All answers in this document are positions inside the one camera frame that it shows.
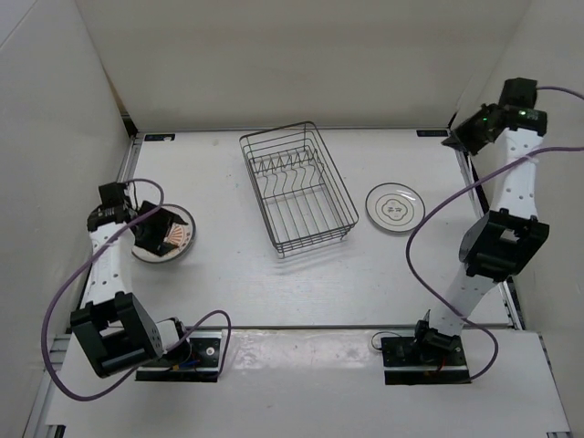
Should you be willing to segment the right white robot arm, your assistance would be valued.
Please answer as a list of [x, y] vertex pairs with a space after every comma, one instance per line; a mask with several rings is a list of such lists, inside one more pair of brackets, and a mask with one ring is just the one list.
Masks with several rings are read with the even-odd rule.
[[[532, 103], [484, 105], [443, 141], [443, 145], [476, 155], [485, 145], [502, 147], [510, 164], [536, 151], [547, 132], [546, 112]], [[467, 318], [484, 295], [509, 276], [519, 273], [546, 242], [547, 224], [537, 218], [537, 166], [524, 161], [506, 172], [497, 186], [495, 204], [464, 235], [461, 265], [443, 298], [419, 320], [410, 342], [412, 358], [429, 365], [460, 343]]]

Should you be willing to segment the white plate with dark rim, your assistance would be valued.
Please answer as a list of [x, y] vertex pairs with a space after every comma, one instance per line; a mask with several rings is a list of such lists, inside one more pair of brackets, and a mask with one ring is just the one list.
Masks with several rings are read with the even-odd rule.
[[411, 187], [397, 182], [373, 187], [366, 196], [365, 210], [373, 225], [391, 234], [413, 231], [426, 215], [422, 197]]

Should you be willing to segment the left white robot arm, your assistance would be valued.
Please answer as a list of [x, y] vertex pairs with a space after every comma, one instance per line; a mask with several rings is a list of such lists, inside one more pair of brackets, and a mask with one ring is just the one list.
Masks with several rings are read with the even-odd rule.
[[137, 366], [181, 365], [191, 355], [178, 318], [155, 321], [133, 292], [131, 262], [166, 263], [193, 244], [196, 225], [183, 207], [157, 210], [145, 201], [130, 207], [98, 209], [88, 219], [93, 254], [85, 304], [70, 325], [91, 368], [106, 378]]

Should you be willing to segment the pink patterned plate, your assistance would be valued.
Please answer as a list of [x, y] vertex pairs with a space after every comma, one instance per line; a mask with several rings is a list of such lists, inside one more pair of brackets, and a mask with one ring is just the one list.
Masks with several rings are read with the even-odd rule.
[[169, 263], [169, 262], [173, 262], [175, 260], [179, 260], [181, 258], [184, 258], [190, 252], [191, 252], [191, 248], [187, 248], [185, 246], [185, 247], [175, 248], [166, 255], [155, 255], [155, 254], [147, 252], [146, 250], [144, 250], [142, 248], [138, 248], [138, 247], [134, 246], [132, 248], [131, 253], [135, 258], [142, 261], [143, 263], [164, 264], [164, 263]]
[[193, 239], [196, 236], [196, 224], [190, 212], [189, 215], [190, 223], [188, 225], [174, 224], [172, 230], [168, 233], [168, 236], [165, 239], [166, 242], [175, 244], [176, 248], [185, 246], [190, 248], [192, 246]]

